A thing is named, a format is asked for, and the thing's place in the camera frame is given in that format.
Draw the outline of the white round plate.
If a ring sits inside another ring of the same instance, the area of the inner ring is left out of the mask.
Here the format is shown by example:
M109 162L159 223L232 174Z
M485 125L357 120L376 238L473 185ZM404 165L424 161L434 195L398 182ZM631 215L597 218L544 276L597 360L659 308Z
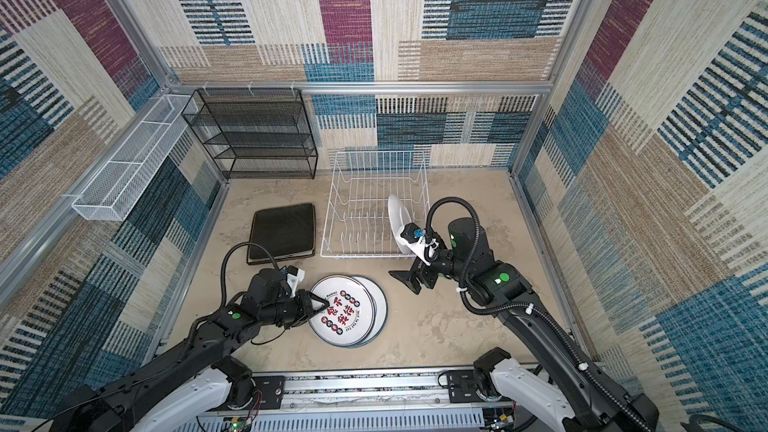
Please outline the white round plate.
M309 320L312 331L325 343L341 348L361 344L375 323L375 301L360 279L331 275L319 280L311 292L328 306Z
M393 238L402 254L415 256L419 244L419 227L413 222L405 203L396 195L388 197L388 217Z
M384 291L375 281L364 276L354 276L354 279L356 279L366 288L366 290L371 295L375 306L372 330L367 334L362 342L355 345L355 348L360 348L369 344L380 335L386 324L389 308Z

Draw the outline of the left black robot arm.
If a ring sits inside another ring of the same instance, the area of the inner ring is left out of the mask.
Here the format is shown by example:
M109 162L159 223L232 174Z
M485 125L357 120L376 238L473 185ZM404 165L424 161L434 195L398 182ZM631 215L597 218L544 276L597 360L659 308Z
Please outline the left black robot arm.
M299 288L294 266L263 269L236 294L193 326L180 343L129 373L94 390L81 386L54 415L54 431L159 430L227 402L244 404L252 371L233 353L264 326L300 326L328 308L327 300Z

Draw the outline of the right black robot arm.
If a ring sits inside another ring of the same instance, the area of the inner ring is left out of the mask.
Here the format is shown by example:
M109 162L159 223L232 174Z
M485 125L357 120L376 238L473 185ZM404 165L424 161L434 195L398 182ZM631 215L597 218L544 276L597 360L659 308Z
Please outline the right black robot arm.
M659 411L644 394L630 394L612 379L559 326L527 279L495 258L485 230L470 217L450 222L448 237L428 237L415 223L396 220L397 246L415 260L392 277L413 293L433 288L444 276L459 280L484 316L497 318L514 333L545 371L536 375L499 347L473 364L477 396L508 398L552 431L653 431Z

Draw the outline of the black mesh shelf unit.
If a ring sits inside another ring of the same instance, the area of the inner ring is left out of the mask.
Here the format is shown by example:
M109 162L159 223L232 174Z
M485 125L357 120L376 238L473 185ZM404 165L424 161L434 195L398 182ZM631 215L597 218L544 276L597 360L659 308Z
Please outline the black mesh shelf unit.
M198 88L181 116L227 180L316 175L317 144L295 89Z

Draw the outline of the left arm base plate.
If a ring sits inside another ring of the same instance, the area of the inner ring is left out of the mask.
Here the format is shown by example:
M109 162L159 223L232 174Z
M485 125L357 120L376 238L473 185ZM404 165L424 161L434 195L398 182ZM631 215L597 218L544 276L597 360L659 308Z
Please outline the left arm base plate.
M246 382L244 409L250 413L278 410L282 405L285 382L283 375L251 377Z

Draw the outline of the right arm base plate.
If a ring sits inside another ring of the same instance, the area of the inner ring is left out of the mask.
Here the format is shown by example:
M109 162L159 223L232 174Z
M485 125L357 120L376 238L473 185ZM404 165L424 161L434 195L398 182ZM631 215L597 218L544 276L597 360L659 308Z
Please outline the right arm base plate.
M451 403L496 402L501 398L490 374L481 370L449 369L440 373L438 384L448 391Z

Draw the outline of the aluminium front rail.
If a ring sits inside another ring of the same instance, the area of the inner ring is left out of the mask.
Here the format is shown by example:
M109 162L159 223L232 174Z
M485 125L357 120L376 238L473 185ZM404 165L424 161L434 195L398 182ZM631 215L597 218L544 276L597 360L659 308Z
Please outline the aluminium front rail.
M286 373L278 410L250 413L245 403L227 402L150 431L550 430L508 398L451 403L448 391L438 384L440 373L447 370Z

